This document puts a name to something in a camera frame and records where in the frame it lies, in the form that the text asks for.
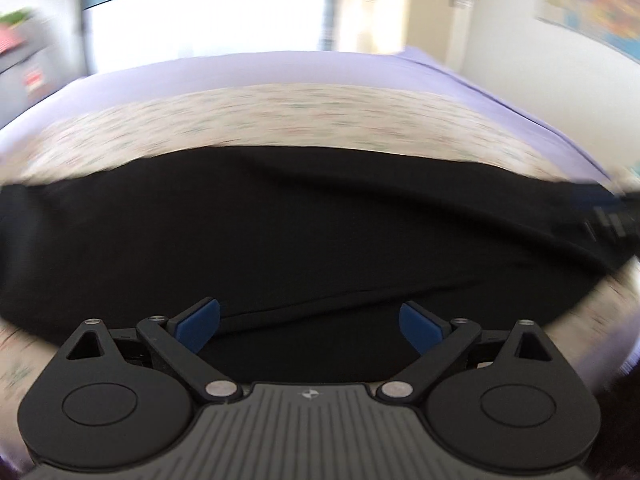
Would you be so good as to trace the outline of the black pants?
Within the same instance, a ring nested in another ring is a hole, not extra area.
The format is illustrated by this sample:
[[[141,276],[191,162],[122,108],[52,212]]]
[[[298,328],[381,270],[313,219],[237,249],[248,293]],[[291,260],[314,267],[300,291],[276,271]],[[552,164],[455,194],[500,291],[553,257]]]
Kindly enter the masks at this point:
[[[550,323],[638,252],[595,183],[337,148],[232,146],[1,192],[1,314],[50,344],[221,303],[240,382],[374,382],[408,364],[397,312]]]

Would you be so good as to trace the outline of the floral bed blanket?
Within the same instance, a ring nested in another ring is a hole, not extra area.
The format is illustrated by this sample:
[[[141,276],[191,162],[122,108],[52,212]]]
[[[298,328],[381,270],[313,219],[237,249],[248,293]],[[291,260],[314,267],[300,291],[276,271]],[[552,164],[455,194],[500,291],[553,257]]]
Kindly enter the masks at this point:
[[[448,96],[325,84],[207,90],[62,119],[26,140],[9,169],[1,167],[1,192],[9,185],[83,178],[139,159],[232,146],[472,162],[537,180],[595,183],[626,205],[620,183],[570,176],[495,120]],[[559,318],[536,321],[571,363],[597,358],[638,326],[638,252]],[[11,373],[12,398],[24,393],[60,345],[1,315],[1,364]]]

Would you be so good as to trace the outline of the lavender bed sheet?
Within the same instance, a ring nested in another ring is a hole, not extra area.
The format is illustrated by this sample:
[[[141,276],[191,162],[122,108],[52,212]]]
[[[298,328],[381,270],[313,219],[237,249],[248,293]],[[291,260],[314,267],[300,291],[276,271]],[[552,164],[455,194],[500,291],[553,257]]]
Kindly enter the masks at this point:
[[[254,84],[352,84],[443,94],[495,120],[570,176],[608,178],[606,170],[560,130],[473,84],[418,48],[394,55],[321,51],[180,58],[80,78],[2,128],[1,167],[9,169],[11,156],[22,144],[59,119],[136,101]]]

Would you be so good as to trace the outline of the grey headboard cushion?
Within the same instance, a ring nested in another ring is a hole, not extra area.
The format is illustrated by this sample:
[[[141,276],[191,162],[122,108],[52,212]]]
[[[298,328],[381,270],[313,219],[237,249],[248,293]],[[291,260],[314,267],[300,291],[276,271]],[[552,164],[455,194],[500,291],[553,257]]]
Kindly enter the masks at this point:
[[[32,9],[1,18],[1,125],[87,75],[80,29]]]

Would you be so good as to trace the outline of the white and teal wardrobe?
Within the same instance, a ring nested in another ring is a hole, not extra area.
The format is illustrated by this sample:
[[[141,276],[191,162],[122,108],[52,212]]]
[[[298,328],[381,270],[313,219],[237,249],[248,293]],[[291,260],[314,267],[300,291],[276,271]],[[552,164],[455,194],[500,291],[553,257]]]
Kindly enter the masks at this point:
[[[93,73],[232,53],[332,47],[333,0],[82,0]]]

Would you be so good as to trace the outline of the cream door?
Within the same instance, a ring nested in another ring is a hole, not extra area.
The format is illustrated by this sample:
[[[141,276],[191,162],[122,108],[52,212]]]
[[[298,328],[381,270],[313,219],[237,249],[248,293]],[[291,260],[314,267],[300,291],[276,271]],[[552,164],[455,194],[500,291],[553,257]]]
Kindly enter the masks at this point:
[[[476,0],[334,0],[337,51],[395,54],[418,48],[460,70]]]

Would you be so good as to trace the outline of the colourful wall map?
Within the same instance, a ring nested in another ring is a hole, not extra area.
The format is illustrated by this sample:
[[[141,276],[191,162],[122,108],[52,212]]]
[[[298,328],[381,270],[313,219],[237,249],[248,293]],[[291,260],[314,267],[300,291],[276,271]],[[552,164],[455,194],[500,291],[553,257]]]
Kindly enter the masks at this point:
[[[541,0],[538,18],[639,59],[639,0]]]

